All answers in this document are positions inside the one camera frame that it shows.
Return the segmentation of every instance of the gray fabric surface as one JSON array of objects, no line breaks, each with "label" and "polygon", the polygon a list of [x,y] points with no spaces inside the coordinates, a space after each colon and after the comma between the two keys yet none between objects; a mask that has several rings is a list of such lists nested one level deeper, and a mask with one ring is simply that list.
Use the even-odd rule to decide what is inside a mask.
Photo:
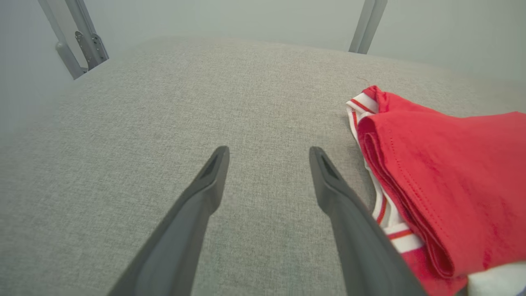
[{"label": "gray fabric surface", "polygon": [[524,111],[521,90],[385,58],[191,38],[76,80],[0,145],[0,294],[100,295],[219,145],[231,161],[193,293],[344,294],[308,149],[371,208],[345,101],[369,84],[456,116]]}]

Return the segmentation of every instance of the metal frame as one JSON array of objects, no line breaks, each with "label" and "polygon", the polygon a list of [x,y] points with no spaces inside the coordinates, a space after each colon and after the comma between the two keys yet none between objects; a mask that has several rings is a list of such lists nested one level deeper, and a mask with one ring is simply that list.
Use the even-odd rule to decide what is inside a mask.
[{"label": "metal frame", "polygon": [[88,64],[94,64],[94,66],[88,67],[89,70],[91,70],[93,67],[107,60],[108,53],[104,47],[104,44],[102,43],[102,39],[95,31],[95,26],[93,25],[92,19],[89,17],[88,9],[86,8],[84,0],[65,1],[69,12],[71,12],[73,20],[75,21],[75,24],[77,24],[78,31],[75,36],[77,37],[79,45],[81,41],[78,38],[78,32],[80,32],[80,35],[82,36],[81,39],[84,39],[84,42],[80,46],[84,56],[86,57],[86,61]]},{"label": "metal frame", "polygon": [[349,52],[367,54],[386,5],[387,0],[365,0]]},{"label": "metal frame", "polygon": [[92,19],[89,17],[88,10],[83,0],[65,0],[66,5],[68,6],[69,12],[71,13],[75,24],[80,32],[76,32],[75,37],[79,43],[80,49],[86,58],[88,63],[88,69],[82,68],[75,55],[69,48],[69,45],[66,42],[66,37],[62,32],[58,22],[51,10],[47,0],[38,0],[44,14],[46,15],[51,28],[55,35],[57,36],[58,42],[55,46],[55,49],[58,52],[58,55],[61,57],[64,65],[68,69],[69,73],[73,79],[77,79],[82,74],[86,73],[88,70],[93,69],[100,63],[108,59],[108,52],[102,43],[102,39],[97,32],[95,31],[95,26],[93,25]]},{"label": "metal frame", "polygon": [[68,69],[73,79],[79,78],[82,74],[84,74],[84,71],[79,65],[75,56],[73,55],[71,48],[69,48],[66,42],[66,37],[64,36],[64,33],[62,32],[60,27],[58,26],[55,15],[53,15],[53,12],[51,11],[47,0],[38,0],[38,2],[40,3],[42,10],[44,11],[44,14],[47,17],[47,20],[51,24],[53,32],[55,32],[55,35],[57,36],[58,42],[55,45],[55,49],[57,50],[58,55],[61,57],[62,61],[64,62],[64,65],[66,65],[66,68]]}]

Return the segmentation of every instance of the gray metal bracket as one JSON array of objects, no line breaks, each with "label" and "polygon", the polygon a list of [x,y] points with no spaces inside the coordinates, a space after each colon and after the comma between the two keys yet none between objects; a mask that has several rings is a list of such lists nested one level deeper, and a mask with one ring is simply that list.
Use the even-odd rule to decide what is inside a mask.
[{"label": "gray metal bracket", "polygon": [[86,58],[86,61],[88,62],[88,71],[96,67],[99,63],[97,62],[97,57],[89,48],[88,44],[90,41],[86,40],[84,35],[79,31],[75,32],[75,39],[77,39],[78,46],[80,46],[82,54],[84,54],[84,58]]},{"label": "gray metal bracket", "polygon": [[97,53],[100,57],[101,62],[104,62],[108,59],[108,53],[106,52],[106,48],[104,47],[104,44],[102,43],[102,39],[99,35],[96,33],[92,33],[92,42],[95,45],[95,49],[97,49]]},{"label": "gray metal bracket", "polygon": [[91,70],[100,63],[108,60],[108,53],[102,43],[102,39],[97,35],[97,32],[95,32],[95,27],[89,17],[88,9],[84,1],[65,1],[78,28],[78,31],[75,32],[75,38],[88,62],[88,70]]}]

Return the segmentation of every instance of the folded red shirt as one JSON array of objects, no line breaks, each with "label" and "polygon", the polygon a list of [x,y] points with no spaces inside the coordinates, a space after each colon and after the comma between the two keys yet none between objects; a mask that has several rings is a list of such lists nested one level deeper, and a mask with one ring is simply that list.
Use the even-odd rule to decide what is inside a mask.
[{"label": "folded red shirt", "polygon": [[458,118],[376,86],[363,155],[439,276],[526,260],[526,114]]}]

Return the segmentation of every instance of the clothing pile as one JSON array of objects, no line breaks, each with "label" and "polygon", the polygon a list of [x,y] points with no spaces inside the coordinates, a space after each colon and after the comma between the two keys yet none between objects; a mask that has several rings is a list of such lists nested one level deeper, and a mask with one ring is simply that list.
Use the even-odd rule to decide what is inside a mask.
[{"label": "clothing pile", "polygon": [[523,291],[526,114],[458,118],[376,86],[347,112],[372,215],[425,290],[453,295],[469,279],[470,295]]}]

